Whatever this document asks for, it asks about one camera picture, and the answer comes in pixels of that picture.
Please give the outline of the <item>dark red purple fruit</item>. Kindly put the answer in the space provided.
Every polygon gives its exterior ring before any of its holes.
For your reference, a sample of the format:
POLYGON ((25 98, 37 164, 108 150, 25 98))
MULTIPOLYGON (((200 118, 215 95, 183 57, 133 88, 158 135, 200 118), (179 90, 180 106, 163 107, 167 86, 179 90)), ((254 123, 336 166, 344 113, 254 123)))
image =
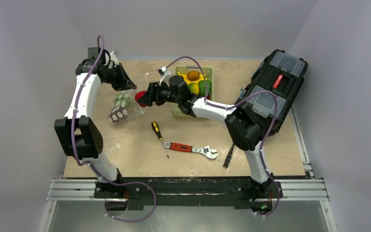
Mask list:
POLYGON ((120 123, 125 119, 125 117, 126 116, 123 114, 122 111, 116 110, 109 113, 108 120, 110 123, 120 123))

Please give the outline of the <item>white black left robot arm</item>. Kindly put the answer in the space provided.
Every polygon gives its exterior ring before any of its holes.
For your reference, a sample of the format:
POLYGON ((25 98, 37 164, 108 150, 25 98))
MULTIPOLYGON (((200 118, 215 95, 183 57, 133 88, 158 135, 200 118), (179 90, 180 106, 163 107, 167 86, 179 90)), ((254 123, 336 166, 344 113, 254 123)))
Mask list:
POLYGON ((115 55, 97 47, 76 68, 76 88, 70 107, 54 128, 66 156, 96 175, 94 198, 124 198, 127 190, 118 168, 103 153, 103 137, 92 120, 97 93, 102 84, 116 91, 136 89, 115 55))

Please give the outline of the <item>clear dotted zip top bag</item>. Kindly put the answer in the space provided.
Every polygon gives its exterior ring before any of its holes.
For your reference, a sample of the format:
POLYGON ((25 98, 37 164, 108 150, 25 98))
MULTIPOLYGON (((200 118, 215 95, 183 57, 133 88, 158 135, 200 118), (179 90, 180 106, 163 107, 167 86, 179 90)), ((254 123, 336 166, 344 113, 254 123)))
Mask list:
POLYGON ((149 111, 151 107, 142 107, 137 102, 136 95, 146 91, 150 82, 158 82, 159 80, 160 76, 157 72, 148 71, 135 75, 133 82, 138 88, 122 90, 116 94, 108 113, 108 121, 111 124, 121 124, 149 111))

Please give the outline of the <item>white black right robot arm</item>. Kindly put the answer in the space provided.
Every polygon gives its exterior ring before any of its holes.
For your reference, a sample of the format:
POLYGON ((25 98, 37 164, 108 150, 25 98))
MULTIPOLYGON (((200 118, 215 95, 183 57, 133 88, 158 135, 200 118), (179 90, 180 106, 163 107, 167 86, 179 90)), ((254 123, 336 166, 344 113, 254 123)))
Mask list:
POLYGON ((168 84, 151 82, 146 91, 136 95, 135 100, 141 107, 176 103, 185 115, 224 123, 233 143, 245 153, 253 193, 263 197, 270 192, 271 185, 275 182, 265 163, 263 146, 274 125, 278 109, 274 108, 271 123, 266 126, 248 100, 265 94, 271 96, 274 106, 277 106, 276 96, 267 90, 255 92, 235 105, 221 104, 192 93, 183 78, 175 75, 169 78, 168 84))

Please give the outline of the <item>green striped watermelon toy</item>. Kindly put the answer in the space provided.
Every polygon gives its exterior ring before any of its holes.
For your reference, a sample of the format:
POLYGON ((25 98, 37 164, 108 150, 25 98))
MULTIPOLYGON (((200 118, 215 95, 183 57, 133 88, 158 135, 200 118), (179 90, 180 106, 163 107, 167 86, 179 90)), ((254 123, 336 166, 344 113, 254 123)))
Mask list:
POLYGON ((116 98, 114 100, 113 106, 117 109, 127 109, 131 106, 132 103, 132 95, 130 91, 122 91, 117 93, 116 98))

